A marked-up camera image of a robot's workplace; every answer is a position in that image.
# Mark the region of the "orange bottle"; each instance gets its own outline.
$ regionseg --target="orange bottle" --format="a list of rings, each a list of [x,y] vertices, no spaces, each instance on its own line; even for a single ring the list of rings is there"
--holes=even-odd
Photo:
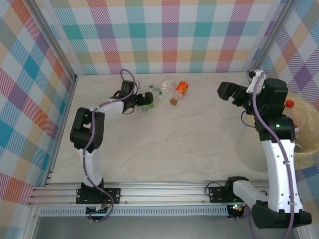
[[[179,85],[177,86],[176,90],[174,91],[174,96],[171,98],[170,103],[172,105],[176,105],[178,99],[182,98],[185,92],[188,89],[188,83],[185,81],[181,81]]]

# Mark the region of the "red bottle cap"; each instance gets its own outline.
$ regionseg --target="red bottle cap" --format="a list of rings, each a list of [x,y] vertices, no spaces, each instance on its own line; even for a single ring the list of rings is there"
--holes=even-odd
[[[287,108],[292,108],[295,105],[295,102],[293,101],[286,101],[286,107]]]

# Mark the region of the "table surface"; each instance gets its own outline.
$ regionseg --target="table surface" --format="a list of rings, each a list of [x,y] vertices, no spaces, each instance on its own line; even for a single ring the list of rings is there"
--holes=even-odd
[[[152,82],[173,78],[189,83],[176,106],[171,92],[146,113],[117,115],[105,122],[99,150],[104,181],[225,180],[229,176],[267,179],[238,157],[237,143],[246,127],[242,108],[218,97],[222,81],[247,85],[246,73],[135,75],[143,92]],[[69,139],[79,107],[92,108],[120,89],[119,75],[80,76],[66,122],[51,182],[81,182],[81,158]]]

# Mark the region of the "brown bottle cap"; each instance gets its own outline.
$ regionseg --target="brown bottle cap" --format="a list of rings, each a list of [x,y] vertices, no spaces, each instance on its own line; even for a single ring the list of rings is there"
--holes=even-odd
[[[177,99],[171,98],[170,103],[174,106],[177,104]]]

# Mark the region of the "bottle cap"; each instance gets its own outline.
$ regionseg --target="bottle cap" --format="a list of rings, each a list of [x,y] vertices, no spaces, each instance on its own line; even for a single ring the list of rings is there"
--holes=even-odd
[[[292,108],[295,105],[295,102],[293,101],[286,101],[286,107],[287,108]]]
[[[174,106],[177,104],[177,99],[171,98],[170,103]]]

